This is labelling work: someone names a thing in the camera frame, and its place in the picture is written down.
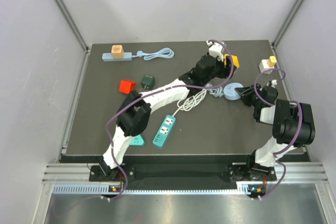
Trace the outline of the round light blue socket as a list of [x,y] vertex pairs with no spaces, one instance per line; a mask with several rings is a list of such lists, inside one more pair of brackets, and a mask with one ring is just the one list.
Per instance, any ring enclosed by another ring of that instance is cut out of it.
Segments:
[[224,97],[229,101],[236,101],[240,99],[240,95],[235,90],[236,88],[242,88],[243,85],[241,83],[233,82],[226,85],[223,88]]

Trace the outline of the yellow cube plug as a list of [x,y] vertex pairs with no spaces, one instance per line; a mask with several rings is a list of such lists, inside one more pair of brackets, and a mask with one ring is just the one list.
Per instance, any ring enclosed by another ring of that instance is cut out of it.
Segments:
[[[239,61],[238,57],[235,55],[232,55],[233,65],[238,69],[239,68]],[[224,54],[224,65],[227,66],[230,62],[230,56],[229,54]]]

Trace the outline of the white cube socket adapter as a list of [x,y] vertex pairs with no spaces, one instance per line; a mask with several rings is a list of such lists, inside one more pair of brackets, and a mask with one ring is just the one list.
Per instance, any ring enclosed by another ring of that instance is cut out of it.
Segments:
[[259,64],[259,71],[260,73],[266,71],[266,70],[272,70],[274,69],[274,63],[271,62],[269,59],[263,59]]

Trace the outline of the small orange plug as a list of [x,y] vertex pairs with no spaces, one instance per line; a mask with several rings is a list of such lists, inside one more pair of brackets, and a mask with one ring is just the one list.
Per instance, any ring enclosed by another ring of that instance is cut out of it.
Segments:
[[267,66],[269,68],[273,68],[275,66],[275,64],[277,63],[277,59],[275,56],[270,56],[267,60]]

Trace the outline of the dark green cube plug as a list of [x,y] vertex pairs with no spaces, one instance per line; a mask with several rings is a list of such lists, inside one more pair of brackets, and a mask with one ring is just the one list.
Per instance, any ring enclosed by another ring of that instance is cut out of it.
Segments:
[[153,76],[144,75],[141,80],[141,87],[145,90],[152,90],[155,85],[155,78]]

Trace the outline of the teal power strip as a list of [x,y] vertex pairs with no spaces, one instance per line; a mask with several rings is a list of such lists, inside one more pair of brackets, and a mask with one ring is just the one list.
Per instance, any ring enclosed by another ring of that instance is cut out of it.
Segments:
[[167,115],[163,120],[158,132],[156,133],[152,143],[159,148],[163,148],[172,128],[174,127],[176,118],[171,115]]

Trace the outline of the red cube plug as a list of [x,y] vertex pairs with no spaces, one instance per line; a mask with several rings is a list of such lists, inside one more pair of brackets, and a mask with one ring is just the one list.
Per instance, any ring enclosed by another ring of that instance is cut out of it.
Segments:
[[132,80],[121,80],[119,85],[119,91],[124,94],[129,94],[136,89],[136,82]]

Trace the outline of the orange cube plug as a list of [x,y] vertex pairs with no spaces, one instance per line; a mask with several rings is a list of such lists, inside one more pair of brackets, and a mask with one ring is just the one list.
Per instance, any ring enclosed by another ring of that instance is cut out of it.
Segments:
[[114,59],[124,58],[124,50],[122,45],[113,45],[111,48],[111,53]]

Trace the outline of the teal triangular socket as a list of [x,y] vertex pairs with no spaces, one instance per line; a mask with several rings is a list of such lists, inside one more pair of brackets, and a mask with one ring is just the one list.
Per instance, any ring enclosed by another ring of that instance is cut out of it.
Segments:
[[130,142],[131,146],[143,146],[145,144],[145,141],[141,135],[137,135],[133,137],[133,139]]

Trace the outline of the light blue power strip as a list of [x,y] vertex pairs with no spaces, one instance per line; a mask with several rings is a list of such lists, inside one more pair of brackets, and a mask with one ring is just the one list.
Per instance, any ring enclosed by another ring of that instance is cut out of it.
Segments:
[[132,60],[132,53],[131,52],[125,52],[123,55],[123,58],[114,58],[112,53],[103,53],[102,54],[102,60],[104,62],[118,62],[118,61],[130,61]]

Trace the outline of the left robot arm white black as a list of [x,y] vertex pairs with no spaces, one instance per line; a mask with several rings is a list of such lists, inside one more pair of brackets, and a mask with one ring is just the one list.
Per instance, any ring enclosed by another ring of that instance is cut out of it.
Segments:
[[134,90],[129,93],[117,113],[105,125],[110,145],[99,161],[102,176],[107,180],[117,178],[118,166],[123,161],[131,138],[146,129],[151,113],[200,93],[215,78],[231,79],[238,68],[236,56],[224,54],[213,57],[206,54],[194,68],[173,82],[152,91],[138,93]]

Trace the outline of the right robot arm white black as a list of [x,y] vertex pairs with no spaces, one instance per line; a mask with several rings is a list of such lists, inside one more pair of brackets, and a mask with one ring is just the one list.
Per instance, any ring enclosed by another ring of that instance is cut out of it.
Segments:
[[236,88],[243,104],[253,106],[256,122],[272,125],[272,137],[248,155],[246,164],[230,165],[229,175],[235,181],[275,181],[274,166],[286,153],[309,145],[316,131],[311,105],[278,98],[274,86]]

